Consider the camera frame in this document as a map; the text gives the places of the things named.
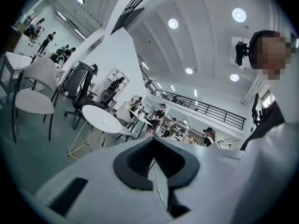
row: white desk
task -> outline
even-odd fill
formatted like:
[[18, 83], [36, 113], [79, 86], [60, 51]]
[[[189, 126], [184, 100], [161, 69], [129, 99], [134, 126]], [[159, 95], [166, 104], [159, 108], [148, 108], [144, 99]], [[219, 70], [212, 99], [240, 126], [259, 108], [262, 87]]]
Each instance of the white desk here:
[[[26, 66], [30, 65], [31, 61], [32, 61], [32, 59], [30, 57], [27, 57], [27, 56], [21, 56], [19, 54], [15, 54], [15, 53], [11, 53], [11, 52], [6, 52], [5, 53], [3, 65], [2, 65], [1, 70], [0, 70], [0, 85], [2, 86], [5, 93], [7, 94], [7, 100], [6, 100], [7, 104], [9, 102], [9, 94], [11, 93], [11, 89], [12, 89], [11, 84], [12, 84], [12, 81], [14, 80], [14, 78], [15, 78], [14, 77], [15, 72], [18, 71], [18, 70], [22, 70]], [[3, 74], [3, 70], [4, 70], [5, 66], [6, 66], [6, 68], [8, 69], [8, 71], [10, 73], [8, 86], [6, 86], [2, 82], [2, 74]]]
[[[101, 147], [103, 147], [103, 148], [105, 147], [105, 142], [106, 142], [106, 139], [107, 139], [107, 136], [109, 133], [119, 133], [121, 131], [120, 122], [115, 117], [113, 117], [113, 115], [111, 115], [107, 111], [105, 111], [97, 106], [93, 106], [93, 105], [83, 106], [82, 114], [83, 114], [84, 118], [86, 119], [86, 122], [83, 125], [83, 127], [81, 128], [80, 132], [78, 133], [75, 141], [73, 142], [73, 144], [68, 152], [68, 156], [75, 158], [75, 159], [79, 159], [79, 158], [72, 156], [72, 154], [85, 145], [89, 145], [91, 151], [93, 151], [91, 145], [89, 144], [90, 137], [94, 136], [95, 134], [100, 133], [100, 135], [101, 135], [100, 149], [101, 149]], [[84, 140], [77, 148], [72, 150], [78, 136], [80, 135], [81, 131], [83, 130], [83, 128], [87, 122], [90, 124], [90, 127], [93, 126], [93, 127], [97, 128], [98, 130], [95, 131], [94, 133], [92, 133], [91, 135], [89, 135], [90, 134], [90, 127], [89, 127], [88, 138], [86, 140]], [[106, 132], [107, 135], [102, 144], [102, 133], [103, 132]]]
[[136, 139], [139, 139], [139, 138], [140, 138], [140, 134], [141, 134], [141, 132], [142, 132], [142, 130], [143, 130], [145, 124], [148, 124], [148, 125], [150, 125], [150, 126], [152, 126], [152, 124], [151, 124], [150, 122], [148, 122], [146, 119], [138, 117], [138, 114], [135, 114], [133, 111], [131, 111], [131, 110], [129, 110], [129, 111], [130, 111], [135, 117], [137, 117], [137, 119], [138, 119], [138, 120], [136, 121], [135, 124], [132, 123], [132, 124], [134, 124], [134, 125], [133, 125], [133, 127], [132, 127], [132, 129], [131, 129], [131, 132], [133, 131], [134, 127], [137, 125], [138, 121], [143, 122], [142, 128], [141, 128], [141, 130], [139, 131], [139, 134], [137, 135], [137, 138], [136, 138]]

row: balcony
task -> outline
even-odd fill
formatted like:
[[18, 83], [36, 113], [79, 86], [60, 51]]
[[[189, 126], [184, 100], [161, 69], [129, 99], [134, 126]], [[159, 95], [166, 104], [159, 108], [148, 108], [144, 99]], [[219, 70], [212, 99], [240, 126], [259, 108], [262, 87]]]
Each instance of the balcony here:
[[171, 101], [178, 105], [184, 106], [196, 112], [202, 113], [206, 116], [217, 119], [225, 124], [233, 126], [237, 129], [243, 130], [245, 118], [237, 114], [231, 113], [229, 111], [223, 110], [221, 108], [209, 105], [203, 102], [200, 102], [195, 99], [187, 98], [184, 96], [176, 95], [170, 92], [158, 90], [154, 84], [146, 85], [150, 80], [147, 75], [142, 71], [142, 77], [145, 84], [145, 87], [150, 91], [153, 96]]

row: white chair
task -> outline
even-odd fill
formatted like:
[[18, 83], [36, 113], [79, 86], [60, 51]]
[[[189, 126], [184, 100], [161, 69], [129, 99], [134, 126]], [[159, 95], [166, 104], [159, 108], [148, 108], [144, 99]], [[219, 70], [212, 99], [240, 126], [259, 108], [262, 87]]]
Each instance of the white chair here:
[[[51, 90], [54, 91], [51, 100], [47, 96], [38, 93], [35, 90], [20, 90], [20, 84], [23, 78], [31, 78], [47, 85]], [[14, 131], [14, 112], [16, 112], [17, 118], [17, 110], [21, 110], [31, 114], [51, 114], [49, 126], [49, 141], [51, 141], [52, 120], [58, 95], [59, 87], [56, 81], [56, 65], [52, 60], [50, 60], [49, 58], [41, 58], [23, 69], [23, 71], [19, 74], [15, 86], [12, 105], [12, 127], [14, 142], [16, 142]]]
[[123, 126], [121, 126], [120, 136], [117, 139], [119, 139], [122, 135], [126, 135], [127, 137], [128, 136], [132, 137], [132, 133], [128, 130], [128, 128], [130, 128], [131, 125], [133, 124], [133, 121], [130, 117], [129, 110], [125, 107], [121, 107], [117, 112], [115, 112], [115, 116], [118, 119], [122, 119], [123, 121], [125, 121], [125, 124]]

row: window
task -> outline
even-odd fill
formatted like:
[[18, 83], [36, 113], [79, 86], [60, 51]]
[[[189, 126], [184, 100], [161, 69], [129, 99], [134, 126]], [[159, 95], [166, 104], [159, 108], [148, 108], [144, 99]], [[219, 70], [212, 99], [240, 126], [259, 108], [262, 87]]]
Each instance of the window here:
[[271, 105], [274, 100], [275, 97], [270, 93], [270, 90], [268, 90], [262, 97], [263, 106], [265, 108], [269, 107], [269, 105]]

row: gray floor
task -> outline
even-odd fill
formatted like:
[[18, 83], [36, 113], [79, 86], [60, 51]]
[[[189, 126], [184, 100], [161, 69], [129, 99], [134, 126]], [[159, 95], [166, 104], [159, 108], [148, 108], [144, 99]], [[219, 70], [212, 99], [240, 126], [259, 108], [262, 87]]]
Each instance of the gray floor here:
[[[50, 90], [41, 92], [48, 97], [52, 95]], [[46, 122], [43, 123], [43, 116], [19, 111], [16, 120], [16, 144], [12, 136], [11, 105], [3, 107], [0, 111], [1, 153], [6, 158], [8, 168], [17, 185], [32, 194], [35, 194], [52, 176], [76, 161], [67, 154], [85, 121], [81, 120], [77, 130], [73, 130], [72, 126], [77, 117], [71, 115], [64, 117], [65, 111], [74, 111], [72, 100], [60, 95], [53, 118], [51, 141], [48, 140], [50, 117], [47, 117]], [[89, 125], [86, 125], [75, 145], [79, 145], [87, 138], [88, 131]], [[118, 136], [118, 134], [110, 134], [105, 148], [125, 141], [122, 138], [116, 140]], [[99, 149], [100, 136], [91, 139], [90, 143], [93, 150]], [[88, 153], [90, 148], [85, 146], [75, 155], [80, 158]]]

